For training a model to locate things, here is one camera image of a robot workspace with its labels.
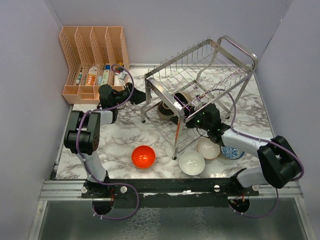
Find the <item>black bowl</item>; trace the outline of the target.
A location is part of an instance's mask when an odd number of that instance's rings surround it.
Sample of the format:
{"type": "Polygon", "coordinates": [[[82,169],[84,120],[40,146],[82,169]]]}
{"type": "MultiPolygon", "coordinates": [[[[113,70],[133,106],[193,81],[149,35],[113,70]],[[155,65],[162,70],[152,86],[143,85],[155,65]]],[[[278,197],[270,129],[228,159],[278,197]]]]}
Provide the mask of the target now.
{"type": "Polygon", "coordinates": [[[186,92],[175,93],[174,99],[181,105],[185,119],[195,112],[195,106],[191,103],[191,98],[186,92]]]}

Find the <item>dark patterned cream-inside bowl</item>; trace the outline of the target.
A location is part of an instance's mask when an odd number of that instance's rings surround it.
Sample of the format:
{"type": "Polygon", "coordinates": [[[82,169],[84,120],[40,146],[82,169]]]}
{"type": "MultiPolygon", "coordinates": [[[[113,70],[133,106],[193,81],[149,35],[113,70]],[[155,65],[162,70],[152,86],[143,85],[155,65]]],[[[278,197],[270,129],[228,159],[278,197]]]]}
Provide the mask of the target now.
{"type": "Polygon", "coordinates": [[[157,115],[162,120],[166,121],[176,116],[175,113],[163,101],[161,101],[157,107],[157,115]]]}

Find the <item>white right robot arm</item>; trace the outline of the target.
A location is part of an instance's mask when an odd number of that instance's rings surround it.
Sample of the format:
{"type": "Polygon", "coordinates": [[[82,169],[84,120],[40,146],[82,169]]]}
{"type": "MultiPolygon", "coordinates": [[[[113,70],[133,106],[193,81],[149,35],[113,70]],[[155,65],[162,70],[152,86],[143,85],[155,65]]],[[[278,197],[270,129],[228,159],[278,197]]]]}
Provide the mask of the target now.
{"type": "Polygon", "coordinates": [[[208,138],[221,147],[232,147],[258,158],[260,166],[234,175],[236,179],[230,182],[229,189],[236,196],[254,185],[281,189],[304,174],[301,161],[285,137],[263,138],[240,132],[232,124],[222,122],[220,111],[213,103],[196,112],[186,126],[205,130],[208,138]]]}

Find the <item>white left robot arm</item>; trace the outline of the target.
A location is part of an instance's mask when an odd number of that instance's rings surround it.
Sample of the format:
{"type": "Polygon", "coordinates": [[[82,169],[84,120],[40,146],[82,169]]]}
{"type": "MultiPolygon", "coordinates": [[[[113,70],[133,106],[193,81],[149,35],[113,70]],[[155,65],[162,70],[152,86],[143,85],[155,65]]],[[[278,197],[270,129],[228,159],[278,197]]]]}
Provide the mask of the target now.
{"type": "Polygon", "coordinates": [[[98,108],[87,112],[73,110],[66,126],[63,144],[81,161],[87,180],[93,185],[97,196],[106,197],[111,190],[107,170],[103,167],[97,153],[100,141],[100,129],[103,125],[116,122],[118,108],[130,102],[138,105],[146,101],[146,94],[137,90],[132,83],[117,91],[110,85],[101,85],[98,89],[98,108]]]}

